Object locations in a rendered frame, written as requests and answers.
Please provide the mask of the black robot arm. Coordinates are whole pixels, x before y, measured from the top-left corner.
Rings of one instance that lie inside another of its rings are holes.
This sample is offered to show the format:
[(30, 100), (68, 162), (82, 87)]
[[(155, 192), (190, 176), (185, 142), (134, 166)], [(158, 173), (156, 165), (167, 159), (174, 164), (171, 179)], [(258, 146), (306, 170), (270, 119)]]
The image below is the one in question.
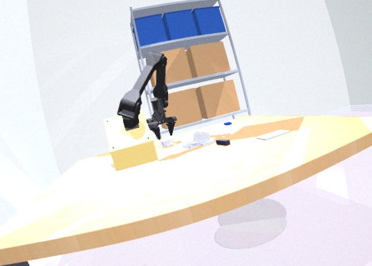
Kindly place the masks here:
[(133, 89), (125, 93), (120, 100), (117, 114), (122, 116), (125, 131), (139, 128), (141, 96), (154, 71), (156, 71), (156, 86), (153, 89), (154, 98), (151, 100), (154, 111), (168, 106), (168, 91), (165, 82), (167, 58), (164, 53), (150, 51), (147, 54), (146, 63)]

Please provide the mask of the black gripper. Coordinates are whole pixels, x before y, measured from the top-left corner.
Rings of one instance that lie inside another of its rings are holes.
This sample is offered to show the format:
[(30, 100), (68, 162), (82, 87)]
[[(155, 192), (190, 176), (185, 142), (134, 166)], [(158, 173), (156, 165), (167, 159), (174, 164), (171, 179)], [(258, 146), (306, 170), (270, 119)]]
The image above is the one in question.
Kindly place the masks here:
[(175, 121), (177, 121), (176, 116), (166, 117), (165, 112), (166, 110), (164, 110), (163, 108), (154, 111), (152, 114), (155, 116), (156, 120), (155, 122), (148, 123), (148, 127), (151, 131), (153, 131), (158, 140), (160, 140), (160, 127), (158, 127), (158, 125), (166, 123), (169, 129), (169, 134), (170, 136), (172, 136), (174, 125), (176, 123)]

